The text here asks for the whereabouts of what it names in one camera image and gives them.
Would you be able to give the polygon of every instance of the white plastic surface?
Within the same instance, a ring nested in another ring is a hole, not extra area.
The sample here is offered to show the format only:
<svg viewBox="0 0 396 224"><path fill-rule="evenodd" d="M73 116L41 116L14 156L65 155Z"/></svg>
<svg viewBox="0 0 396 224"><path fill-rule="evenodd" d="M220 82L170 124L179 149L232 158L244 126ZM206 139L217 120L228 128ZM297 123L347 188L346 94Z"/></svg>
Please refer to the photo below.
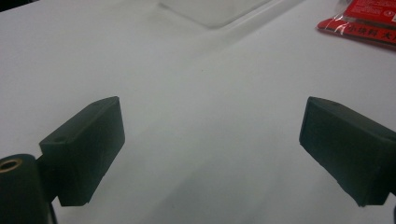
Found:
<svg viewBox="0 0 396 224"><path fill-rule="evenodd" d="M176 13L197 21L207 27L226 25L250 11L262 7L270 9L283 2L293 0L161 0L160 2Z"/></svg>
<svg viewBox="0 0 396 224"><path fill-rule="evenodd" d="M158 0L2 12L0 158L118 95L125 145L90 203L54 201L60 224L392 223L394 196L358 207L299 144L311 95L396 130L395 52L317 32L337 3L221 29Z"/></svg>

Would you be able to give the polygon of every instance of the transparent plastic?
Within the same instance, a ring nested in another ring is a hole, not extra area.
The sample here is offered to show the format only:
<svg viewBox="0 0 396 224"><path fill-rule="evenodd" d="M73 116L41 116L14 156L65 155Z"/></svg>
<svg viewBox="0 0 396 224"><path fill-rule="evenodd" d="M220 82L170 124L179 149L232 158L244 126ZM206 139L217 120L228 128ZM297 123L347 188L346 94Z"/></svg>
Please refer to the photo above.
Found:
<svg viewBox="0 0 396 224"><path fill-rule="evenodd" d="M353 0L318 24L320 31L396 49L396 0Z"/></svg>
<svg viewBox="0 0 396 224"><path fill-rule="evenodd" d="M282 0L160 0L171 10L207 27L224 26L250 11Z"/></svg>

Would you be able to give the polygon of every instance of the white surface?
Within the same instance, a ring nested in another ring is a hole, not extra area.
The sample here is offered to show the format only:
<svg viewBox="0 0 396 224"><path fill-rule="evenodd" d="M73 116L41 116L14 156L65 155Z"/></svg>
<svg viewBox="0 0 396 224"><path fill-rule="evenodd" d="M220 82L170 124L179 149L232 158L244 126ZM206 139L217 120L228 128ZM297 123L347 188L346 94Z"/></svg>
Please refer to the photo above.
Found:
<svg viewBox="0 0 396 224"><path fill-rule="evenodd" d="M224 26L249 12L286 11L299 2L301 0L160 0L176 13L211 28Z"/></svg>
<svg viewBox="0 0 396 224"><path fill-rule="evenodd" d="M300 147L313 95L396 130L395 53L323 35L336 1L206 30L155 0L41 0L0 13L0 157L118 95L126 143L64 223L391 223Z"/></svg>

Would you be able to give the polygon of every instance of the screw hole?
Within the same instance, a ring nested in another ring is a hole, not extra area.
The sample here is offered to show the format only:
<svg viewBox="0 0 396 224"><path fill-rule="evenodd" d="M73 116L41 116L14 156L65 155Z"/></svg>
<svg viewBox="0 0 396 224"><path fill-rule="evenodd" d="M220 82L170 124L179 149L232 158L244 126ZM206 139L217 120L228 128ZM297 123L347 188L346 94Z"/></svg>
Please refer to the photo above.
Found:
<svg viewBox="0 0 396 224"><path fill-rule="evenodd" d="M8 172L10 170L13 170L20 166L22 163L21 160L16 159L16 160L9 160L9 161L3 161L0 163L0 173Z"/></svg>
<svg viewBox="0 0 396 224"><path fill-rule="evenodd" d="M59 136L53 139L54 142L64 142L66 140L65 136Z"/></svg>

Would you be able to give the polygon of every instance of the red package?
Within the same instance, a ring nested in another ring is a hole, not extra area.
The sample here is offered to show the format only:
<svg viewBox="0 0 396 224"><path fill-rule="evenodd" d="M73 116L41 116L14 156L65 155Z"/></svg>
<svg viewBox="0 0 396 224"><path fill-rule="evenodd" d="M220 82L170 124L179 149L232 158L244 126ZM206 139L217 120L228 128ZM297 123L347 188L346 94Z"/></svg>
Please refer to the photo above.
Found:
<svg viewBox="0 0 396 224"><path fill-rule="evenodd" d="M396 0L354 0L346 11L318 24L321 31L396 47Z"/></svg>

